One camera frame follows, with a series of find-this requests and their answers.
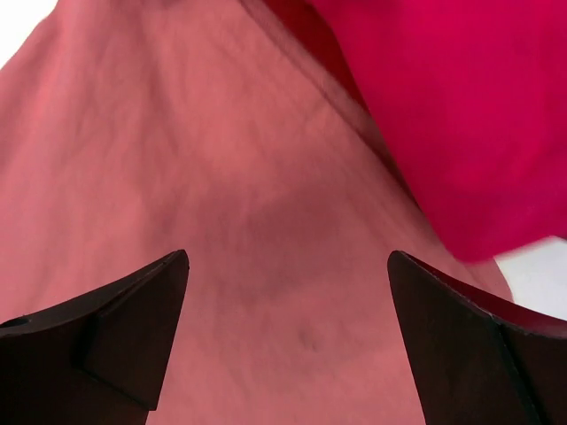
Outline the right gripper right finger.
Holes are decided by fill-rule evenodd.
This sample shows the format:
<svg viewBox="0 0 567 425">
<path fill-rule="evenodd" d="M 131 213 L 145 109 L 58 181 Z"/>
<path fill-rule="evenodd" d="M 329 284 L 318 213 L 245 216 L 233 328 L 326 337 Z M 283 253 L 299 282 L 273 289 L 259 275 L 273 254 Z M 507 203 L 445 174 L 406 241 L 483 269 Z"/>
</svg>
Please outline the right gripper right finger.
<svg viewBox="0 0 567 425">
<path fill-rule="evenodd" d="M 566 322 L 403 252 L 392 299 L 428 424 L 564 424 Z"/>
</svg>

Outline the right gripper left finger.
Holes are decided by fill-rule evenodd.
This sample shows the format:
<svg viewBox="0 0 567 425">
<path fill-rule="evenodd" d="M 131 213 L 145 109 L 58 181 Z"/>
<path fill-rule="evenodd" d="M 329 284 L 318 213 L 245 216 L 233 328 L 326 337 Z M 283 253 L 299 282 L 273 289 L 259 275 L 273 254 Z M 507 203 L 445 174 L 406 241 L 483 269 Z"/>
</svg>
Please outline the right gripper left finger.
<svg viewBox="0 0 567 425">
<path fill-rule="evenodd" d="M 158 407 L 190 271 L 174 251 L 1 325 L 3 424 L 144 424 Z"/>
</svg>

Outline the salmon pink t shirt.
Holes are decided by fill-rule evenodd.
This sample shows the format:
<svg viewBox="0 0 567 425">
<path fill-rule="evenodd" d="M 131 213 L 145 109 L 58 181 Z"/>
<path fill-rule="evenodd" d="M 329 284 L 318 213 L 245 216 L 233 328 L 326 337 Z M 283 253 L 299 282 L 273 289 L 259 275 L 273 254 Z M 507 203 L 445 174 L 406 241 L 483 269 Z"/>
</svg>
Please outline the salmon pink t shirt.
<svg viewBox="0 0 567 425">
<path fill-rule="evenodd" d="M 368 116 L 254 1 L 61 1 L 1 71 L 1 317 L 179 249 L 153 424 L 420 424 L 394 312 L 439 242 Z"/>
</svg>

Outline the folded crimson t shirt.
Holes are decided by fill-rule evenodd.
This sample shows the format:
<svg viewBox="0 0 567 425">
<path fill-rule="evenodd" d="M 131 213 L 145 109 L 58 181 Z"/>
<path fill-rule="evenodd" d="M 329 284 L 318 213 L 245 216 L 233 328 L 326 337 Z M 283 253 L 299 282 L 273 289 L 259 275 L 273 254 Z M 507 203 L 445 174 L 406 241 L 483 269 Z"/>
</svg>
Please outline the folded crimson t shirt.
<svg viewBox="0 0 567 425">
<path fill-rule="evenodd" d="M 367 108 L 458 259 L 565 236 L 565 2 L 269 7 Z"/>
</svg>

